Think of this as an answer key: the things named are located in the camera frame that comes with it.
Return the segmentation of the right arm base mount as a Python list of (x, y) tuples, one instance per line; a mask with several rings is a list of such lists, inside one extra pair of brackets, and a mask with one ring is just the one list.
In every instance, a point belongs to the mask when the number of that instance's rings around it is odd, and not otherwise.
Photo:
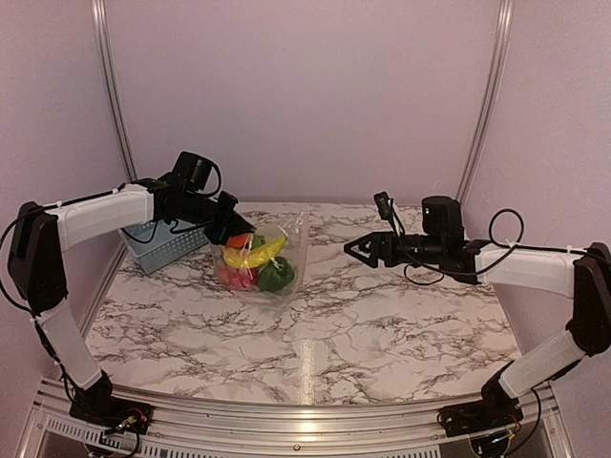
[(520, 423), (524, 415), (517, 402), (497, 406), (483, 400), (442, 407), (437, 423), (448, 437), (483, 432)]

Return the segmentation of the clear zip top bag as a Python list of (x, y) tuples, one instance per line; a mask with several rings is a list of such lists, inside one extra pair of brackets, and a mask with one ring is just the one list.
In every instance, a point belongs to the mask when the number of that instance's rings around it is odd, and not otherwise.
[(252, 208), (243, 213), (255, 229), (213, 245), (214, 273), (244, 302), (285, 306), (301, 286), (309, 246), (309, 212)]

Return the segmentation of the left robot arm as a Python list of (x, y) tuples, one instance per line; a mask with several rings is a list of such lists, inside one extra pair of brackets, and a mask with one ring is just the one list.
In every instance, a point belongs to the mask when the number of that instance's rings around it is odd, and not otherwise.
[(88, 391), (82, 406), (102, 425), (119, 418), (120, 403), (99, 387), (105, 375), (68, 305), (64, 255), (82, 242), (149, 222), (184, 221), (214, 245), (253, 232), (254, 226), (236, 212), (234, 196), (222, 189), (204, 190), (216, 168), (203, 156), (182, 152), (160, 178), (48, 205), (27, 202), (5, 231), (12, 237), (8, 272), (24, 307), (69, 383)]

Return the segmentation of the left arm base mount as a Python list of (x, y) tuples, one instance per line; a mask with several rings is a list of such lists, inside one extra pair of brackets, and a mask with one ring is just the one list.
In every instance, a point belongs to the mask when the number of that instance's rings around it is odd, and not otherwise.
[(145, 434), (151, 421), (153, 407), (146, 403), (112, 397), (109, 409), (93, 411), (72, 403), (70, 416), (90, 424), (106, 427), (112, 432)]

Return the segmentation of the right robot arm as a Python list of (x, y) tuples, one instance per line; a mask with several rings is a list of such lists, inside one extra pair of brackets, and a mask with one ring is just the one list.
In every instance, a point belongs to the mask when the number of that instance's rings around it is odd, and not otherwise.
[(572, 317), (562, 330), (482, 387), (482, 400), (473, 408), (480, 426), (495, 426), (527, 391), (609, 349), (610, 250), (606, 244), (556, 248), (524, 245), (519, 240), (502, 243), (492, 236), (468, 240), (460, 203), (447, 196), (423, 198), (423, 231), (409, 234), (387, 193), (375, 195), (374, 202), (390, 229), (371, 232), (344, 246), (346, 254), (363, 264), (425, 268), (465, 284), (519, 286), (573, 302)]

